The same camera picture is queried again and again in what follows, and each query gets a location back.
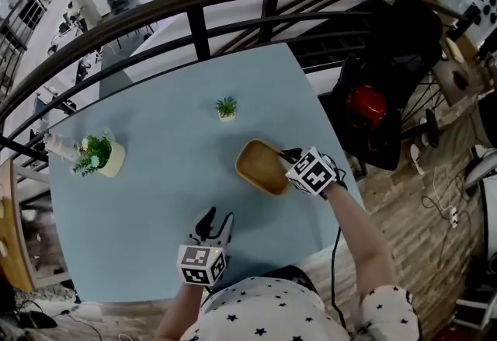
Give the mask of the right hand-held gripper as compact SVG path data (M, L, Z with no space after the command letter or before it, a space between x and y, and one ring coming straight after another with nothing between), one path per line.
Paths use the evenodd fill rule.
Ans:
M331 183L346 188L346 172L316 147L282 150L277 158L284 168L286 178L304 193L326 199L325 189Z

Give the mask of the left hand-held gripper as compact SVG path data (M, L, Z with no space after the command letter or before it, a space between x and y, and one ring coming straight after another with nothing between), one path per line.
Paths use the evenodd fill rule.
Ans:
M214 239L208 239L216 207L201 211L193 220L189 239L179 246L177 268L182 282L213 287L223 276L228 265L228 243L234 226L234 214L224 219Z

